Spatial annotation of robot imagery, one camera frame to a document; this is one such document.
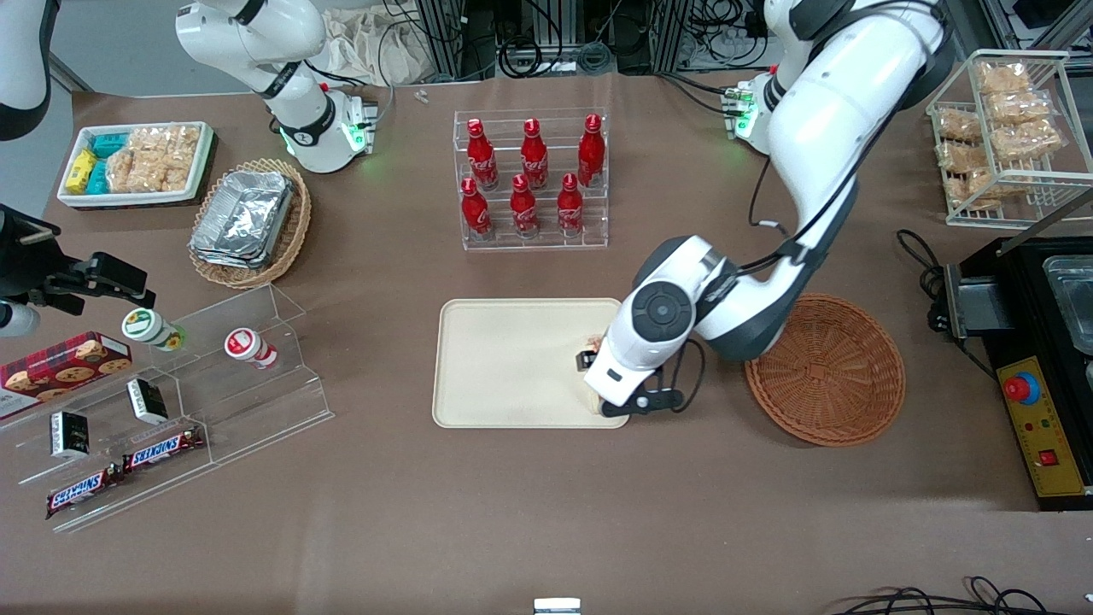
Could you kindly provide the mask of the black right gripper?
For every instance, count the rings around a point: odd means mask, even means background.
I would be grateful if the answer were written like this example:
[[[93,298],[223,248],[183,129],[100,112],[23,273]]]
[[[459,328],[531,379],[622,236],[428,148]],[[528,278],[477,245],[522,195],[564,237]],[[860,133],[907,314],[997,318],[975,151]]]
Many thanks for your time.
[[[73,316],[85,311],[83,296],[117,297],[146,310],[154,307],[156,293],[146,288],[146,272],[101,250],[71,262],[64,284],[43,285],[62,269],[58,227],[4,205],[1,214],[2,297],[25,296],[27,304]]]

